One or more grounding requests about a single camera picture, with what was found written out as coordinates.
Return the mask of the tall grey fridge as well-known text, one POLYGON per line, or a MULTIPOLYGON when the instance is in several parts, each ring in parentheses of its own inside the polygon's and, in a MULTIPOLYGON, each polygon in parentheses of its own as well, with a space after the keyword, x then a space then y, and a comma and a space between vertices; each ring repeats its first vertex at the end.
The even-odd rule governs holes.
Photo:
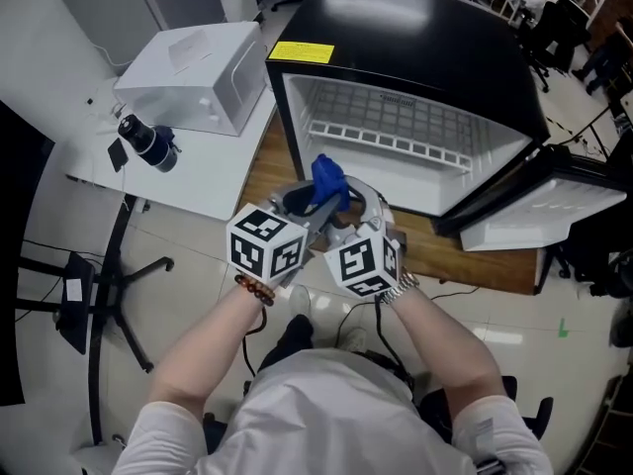
POLYGON ((222 23, 221 0, 62 0, 116 75, 159 32, 222 23))

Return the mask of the person's black trousers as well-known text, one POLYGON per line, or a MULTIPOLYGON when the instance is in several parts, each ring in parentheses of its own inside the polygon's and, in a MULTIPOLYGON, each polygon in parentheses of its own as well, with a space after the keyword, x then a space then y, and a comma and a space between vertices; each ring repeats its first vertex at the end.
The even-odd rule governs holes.
POLYGON ((313 349, 314 328, 311 320, 303 314, 295 315, 273 349, 264 357, 258 371, 280 362, 302 350, 313 349))

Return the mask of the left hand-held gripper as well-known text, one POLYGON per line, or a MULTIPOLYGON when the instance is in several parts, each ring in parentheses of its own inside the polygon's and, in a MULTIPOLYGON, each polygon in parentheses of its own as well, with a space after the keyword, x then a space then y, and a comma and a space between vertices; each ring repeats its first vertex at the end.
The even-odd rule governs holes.
POLYGON ((245 205, 226 225, 226 257, 242 274, 264 285, 287 285, 313 257, 309 246, 338 211, 342 196, 304 212, 315 195, 312 180, 275 190, 258 205, 245 205))

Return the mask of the white fridge shelf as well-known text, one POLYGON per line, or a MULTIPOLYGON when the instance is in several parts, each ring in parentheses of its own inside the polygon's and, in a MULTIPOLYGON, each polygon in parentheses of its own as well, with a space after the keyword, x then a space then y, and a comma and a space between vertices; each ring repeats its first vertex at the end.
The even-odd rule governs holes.
POLYGON ((489 125, 428 100, 365 85, 318 81, 302 116, 310 137, 359 143, 461 174, 491 158, 489 125))

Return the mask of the black mini fridge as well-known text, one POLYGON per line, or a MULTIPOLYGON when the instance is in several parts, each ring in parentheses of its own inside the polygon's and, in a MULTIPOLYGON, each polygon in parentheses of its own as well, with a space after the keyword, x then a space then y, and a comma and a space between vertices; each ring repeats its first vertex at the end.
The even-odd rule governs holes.
POLYGON ((279 41, 333 45, 328 64, 266 65, 297 175, 324 153, 388 204, 428 216, 468 251, 538 248, 633 197, 633 172, 550 143, 533 75, 508 25, 456 0, 304 0, 279 41), (428 100, 489 125, 491 158, 461 174, 359 143, 313 138, 318 81, 428 100))

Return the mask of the white table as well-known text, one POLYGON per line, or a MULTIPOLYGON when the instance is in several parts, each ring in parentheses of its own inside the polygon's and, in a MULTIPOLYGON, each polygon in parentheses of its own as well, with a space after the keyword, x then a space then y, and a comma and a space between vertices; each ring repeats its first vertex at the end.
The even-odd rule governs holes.
POLYGON ((115 77, 98 87, 86 114, 79 118, 77 136, 63 147, 64 172, 77 179, 121 191, 205 217, 232 218, 260 142, 276 110, 266 86, 237 137, 176 130, 181 149, 175 167, 162 173, 124 144, 129 161, 120 172, 114 169, 107 148, 119 136, 113 111, 119 105, 114 95, 115 77))

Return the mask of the black table base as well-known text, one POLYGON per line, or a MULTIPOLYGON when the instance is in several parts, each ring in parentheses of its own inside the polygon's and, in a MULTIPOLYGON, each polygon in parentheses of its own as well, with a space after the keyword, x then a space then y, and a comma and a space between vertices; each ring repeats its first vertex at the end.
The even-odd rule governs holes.
MULTIPOLYGON (((124 335, 125 342, 130 348, 140 369, 148 374, 154 365, 147 358, 138 343, 136 336, 124 315, 123 300, 130 286, 147 275, 160 269, 169 272, 174 267, 172 258, 162 256, 149 263, 140 270, 127 274, 124 272, 121 260, 121 245, 131 218, 131 208, 135 206, 136 197, 126 194, 110 235, 103 262, 100 269, 95 269, 96 275, 92 288, 91 306, 88 317, 88 332, 86 353, 88 356, 88 408, 93 442, 99 445, 103 442, 100 408, 100 364, 101 346, 105 326, 112 320, 124 335)), ((62 284, 65 266, 56 266, 34 259, 22 257, 19 267, 39 274, 56 277, 62 284)), ((58 303, 46 299, 39 301, 17 299, 16 308, 25 312, 52 313, 56 321, 61 300, 58 303)))

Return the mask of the white microwave oven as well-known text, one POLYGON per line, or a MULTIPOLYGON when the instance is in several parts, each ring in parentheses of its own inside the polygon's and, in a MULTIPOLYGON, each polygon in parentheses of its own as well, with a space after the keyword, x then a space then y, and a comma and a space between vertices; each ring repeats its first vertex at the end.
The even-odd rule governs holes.
POLYGON ((150 126, 237 137, 263 91, 265 57, 255 22, 163 31, 114 93, 150 126))

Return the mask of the person's white left shoe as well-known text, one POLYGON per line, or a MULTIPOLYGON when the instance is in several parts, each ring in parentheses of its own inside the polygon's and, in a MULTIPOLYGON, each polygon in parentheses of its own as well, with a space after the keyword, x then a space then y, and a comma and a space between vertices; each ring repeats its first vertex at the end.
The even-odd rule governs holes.
POLYGON ((295 285, 288 299, 292 320, 312 322, 312 302, 308 289, 295 285))

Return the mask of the person's white shirt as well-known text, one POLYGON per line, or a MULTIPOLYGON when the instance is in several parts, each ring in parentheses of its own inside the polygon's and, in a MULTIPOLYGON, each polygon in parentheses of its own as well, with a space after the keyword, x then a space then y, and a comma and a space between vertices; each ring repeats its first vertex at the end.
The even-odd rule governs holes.
POLYGON ((184 408, 144 406, 113 475, 476 475, 487 460, 506 475, 553 475, 508 397, 469 405, 444 440, 401 380, 361 356, 311 349, 256 377, 214 452, 184 408))

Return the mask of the blue cleaning cloth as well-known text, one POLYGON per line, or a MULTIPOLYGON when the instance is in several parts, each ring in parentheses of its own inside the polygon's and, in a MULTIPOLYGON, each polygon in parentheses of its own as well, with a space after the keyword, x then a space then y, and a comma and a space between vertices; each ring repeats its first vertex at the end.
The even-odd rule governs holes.
POLYGON ((324 153, 312 163, 314 195, 310 201, 313 206, 321 206, 334 194, 341 196, 338 212, 350 208, 350 191, 342 168, 324 153))

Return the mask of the person's right forearm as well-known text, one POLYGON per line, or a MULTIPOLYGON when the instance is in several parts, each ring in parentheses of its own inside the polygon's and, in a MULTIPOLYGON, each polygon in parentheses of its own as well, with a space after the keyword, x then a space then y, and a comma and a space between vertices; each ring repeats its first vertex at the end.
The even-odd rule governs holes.
POLYGON ((483 398, 505 394, 497 362, 486 345, 424 293, 406 290, 391 308, 443 388, 452 418, 483 398))

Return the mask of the silver wristwatch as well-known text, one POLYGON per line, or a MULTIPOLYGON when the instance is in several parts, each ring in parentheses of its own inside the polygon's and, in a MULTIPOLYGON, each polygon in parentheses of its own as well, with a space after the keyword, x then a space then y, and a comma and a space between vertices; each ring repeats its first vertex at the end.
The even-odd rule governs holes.
POLYGON ((387 305, 391 305, 406 291, 417 289, 418 287, 419 280, 404 268, 401 272, 397 285, 381 294, 381 301, 387 305))

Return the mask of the person's white right shoe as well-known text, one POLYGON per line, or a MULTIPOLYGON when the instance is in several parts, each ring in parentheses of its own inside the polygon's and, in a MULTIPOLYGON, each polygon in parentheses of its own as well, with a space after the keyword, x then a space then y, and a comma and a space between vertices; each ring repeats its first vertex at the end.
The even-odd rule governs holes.
POLYGON ((345 335, 339 348, 347 352, 364 353, 366 351, 366 341, 366 331, 362 328, 354 328, 345 335))

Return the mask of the yellow warning sticker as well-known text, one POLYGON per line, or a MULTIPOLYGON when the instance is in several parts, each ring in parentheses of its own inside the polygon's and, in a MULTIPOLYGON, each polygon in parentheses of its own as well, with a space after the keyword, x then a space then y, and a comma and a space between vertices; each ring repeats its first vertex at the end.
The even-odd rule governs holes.
POLYGON ((271 60, 328 64, 333 51, 333 45, 279 41, 272 48, 268 58, 271 60))

